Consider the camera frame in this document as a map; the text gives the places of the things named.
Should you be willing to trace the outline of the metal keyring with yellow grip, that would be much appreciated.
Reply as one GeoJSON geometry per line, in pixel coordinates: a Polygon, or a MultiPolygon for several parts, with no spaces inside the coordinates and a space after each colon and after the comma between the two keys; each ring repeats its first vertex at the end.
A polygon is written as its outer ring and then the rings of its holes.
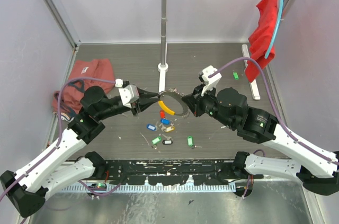
{"type": "Polygon", "coordinates": [[[170,88],[159,93],[158,105],[166,114],[185,119],[189,116],[190,111],[182,101],[183,96],[176,88],[170,88]]]}

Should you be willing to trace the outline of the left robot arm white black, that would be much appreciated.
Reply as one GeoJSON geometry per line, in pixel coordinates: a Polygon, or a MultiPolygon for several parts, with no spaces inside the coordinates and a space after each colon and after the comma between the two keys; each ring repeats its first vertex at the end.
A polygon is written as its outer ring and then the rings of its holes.
{"type": "Polygon", "coordinates": [[[58,139],[23,168],[1,175],[5,196],[20,216],[27,218],[61,189],[85,178],[103,178],[106,161],[94,151],[62,170],[59,166],[104,130],[102,120],[129,111],[137,116],[157,101],[158,93],[144,91],[135,85],[120,88],[119,95],[113,98],[108,98],[99,86],[88,88],[81,99],[79,114],[58,139]]]}

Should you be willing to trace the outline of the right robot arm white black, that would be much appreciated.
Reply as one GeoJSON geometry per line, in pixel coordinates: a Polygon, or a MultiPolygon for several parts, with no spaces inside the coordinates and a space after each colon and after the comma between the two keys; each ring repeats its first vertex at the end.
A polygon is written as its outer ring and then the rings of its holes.
{"type": "Polygon", "coordinates": [[[338,192],[338,152],[316,147],[291,131],[284,131],[277,118],[262,109],[250,107],[245,95],[233,88],[202,93],[197,86],[182,101],[195,117],[207,114],[248,142],[275,149],[288,159],[260,157],[237,152],[232,171],[238,178],[268,175],[300,182],[307,190],[319,195],[338,192]]]}

